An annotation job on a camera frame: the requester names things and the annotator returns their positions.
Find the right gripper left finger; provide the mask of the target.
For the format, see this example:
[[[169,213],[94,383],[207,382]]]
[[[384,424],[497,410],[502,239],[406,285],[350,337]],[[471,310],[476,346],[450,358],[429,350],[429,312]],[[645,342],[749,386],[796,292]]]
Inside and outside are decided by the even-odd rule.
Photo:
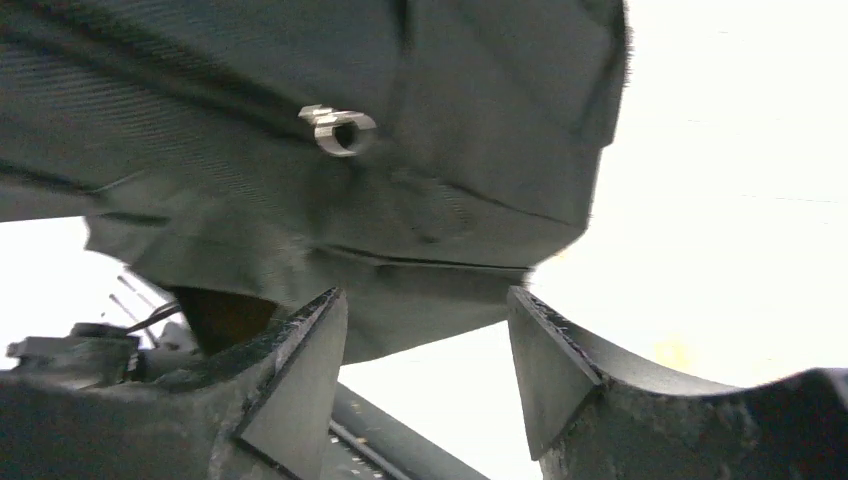
[[[317,479],[347,329],[330,289],[263,334],[149,382],[1,375],[5,479]]]

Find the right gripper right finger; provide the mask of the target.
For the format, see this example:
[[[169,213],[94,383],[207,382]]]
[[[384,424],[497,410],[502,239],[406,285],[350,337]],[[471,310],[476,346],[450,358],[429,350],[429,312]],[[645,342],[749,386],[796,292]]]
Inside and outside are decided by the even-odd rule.
[[[526,438],[547,479],[843,479],[847,372],[708,381],[508,295]]]

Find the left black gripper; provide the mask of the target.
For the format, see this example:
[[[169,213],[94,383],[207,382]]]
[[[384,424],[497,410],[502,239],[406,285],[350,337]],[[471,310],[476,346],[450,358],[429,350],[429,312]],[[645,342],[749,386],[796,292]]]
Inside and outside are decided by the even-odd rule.
[[[180,312],[170,302],[130,326],[76,323],[64,337],[28,336],[7,346],[17,361],[9,372],[69,388],[152,382],[199,361],[190,329],[170,320]]]

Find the black student backpack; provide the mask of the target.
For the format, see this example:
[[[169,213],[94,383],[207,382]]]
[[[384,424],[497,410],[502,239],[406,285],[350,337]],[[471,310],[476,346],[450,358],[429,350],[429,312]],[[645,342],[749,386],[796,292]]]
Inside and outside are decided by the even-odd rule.
[[[629,47],[623,1],[5,1],[1,218],[84,218],[209,351],[340,287],[377,359],[586,231]]]

